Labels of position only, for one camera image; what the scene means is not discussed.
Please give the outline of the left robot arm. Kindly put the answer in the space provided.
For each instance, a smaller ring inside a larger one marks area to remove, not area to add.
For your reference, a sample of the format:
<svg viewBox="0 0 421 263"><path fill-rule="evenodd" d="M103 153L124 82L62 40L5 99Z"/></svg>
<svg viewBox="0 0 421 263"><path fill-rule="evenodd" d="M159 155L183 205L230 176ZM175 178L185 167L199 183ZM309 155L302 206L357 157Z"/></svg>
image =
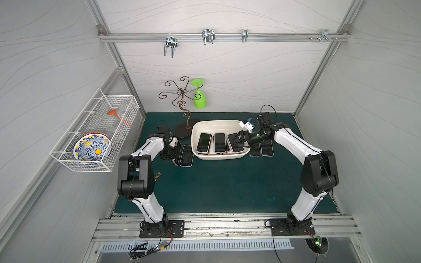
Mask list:
<svg viewBox="0 0 421 263"><path fill-rule="evenodd" d="M155 194L155 178L152 162L156 157L179 161L180 144L172 134L153 134L134 153L122 156L118 161L117 192L137 206L149 224L161 223L164 208Z"/></svg>

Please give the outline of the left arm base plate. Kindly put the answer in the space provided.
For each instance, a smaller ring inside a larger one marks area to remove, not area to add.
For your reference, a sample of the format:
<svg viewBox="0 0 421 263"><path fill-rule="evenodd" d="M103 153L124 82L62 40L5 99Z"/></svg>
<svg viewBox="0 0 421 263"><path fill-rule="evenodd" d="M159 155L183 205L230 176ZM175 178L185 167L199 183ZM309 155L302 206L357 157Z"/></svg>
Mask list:
<svg viewBox="0 0 421 263"><path fill-rule="evenodd" d="M184 220L169 220L149 223L145 220L139 225L139 238L182 238L184 237Z"/></svg>

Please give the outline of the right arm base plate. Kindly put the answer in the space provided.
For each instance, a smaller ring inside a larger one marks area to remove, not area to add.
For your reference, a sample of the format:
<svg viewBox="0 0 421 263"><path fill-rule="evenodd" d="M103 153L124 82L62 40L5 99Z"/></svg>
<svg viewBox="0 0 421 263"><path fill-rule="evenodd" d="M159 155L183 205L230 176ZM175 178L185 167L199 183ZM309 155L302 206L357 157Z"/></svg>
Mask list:
<svg viewBox="0 0 421 263"><path fill-rule="evenodd" d="M297 221L295 218L269 219L265 226L271 229L273 236L315 236L311 219Z"/></svg>

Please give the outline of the diagonal phone white case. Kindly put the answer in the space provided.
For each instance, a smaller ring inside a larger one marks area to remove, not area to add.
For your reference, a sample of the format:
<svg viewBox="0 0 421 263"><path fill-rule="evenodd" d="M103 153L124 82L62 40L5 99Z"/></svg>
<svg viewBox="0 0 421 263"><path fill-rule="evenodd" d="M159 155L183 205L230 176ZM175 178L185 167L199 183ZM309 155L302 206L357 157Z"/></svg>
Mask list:
<svg viewBox="0 0 421 263"><path fill-rule="evenodd" d="M274 149L271 140L261 142L260 144L261 155L263 157L273 157Z"/></svg>

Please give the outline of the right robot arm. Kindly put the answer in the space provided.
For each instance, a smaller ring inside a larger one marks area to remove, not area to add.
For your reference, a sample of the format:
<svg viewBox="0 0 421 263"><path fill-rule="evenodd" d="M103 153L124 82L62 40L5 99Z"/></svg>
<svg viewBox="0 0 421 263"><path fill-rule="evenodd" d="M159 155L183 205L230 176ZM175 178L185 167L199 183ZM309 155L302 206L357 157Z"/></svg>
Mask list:
<svg viewBox="0 0 421 263"><path fill-rule="evenodd" d="M290 126L280 122L266 122L253 131L253 125L244 119L239 123L245 131L238 132L241 142L250 147L272 140L283 146L302 164L301 192L287 213L286 227L290 233L301 233L311 224L315 209L334 187L339 184L335 154L312 146L297 136Z"/></svg>

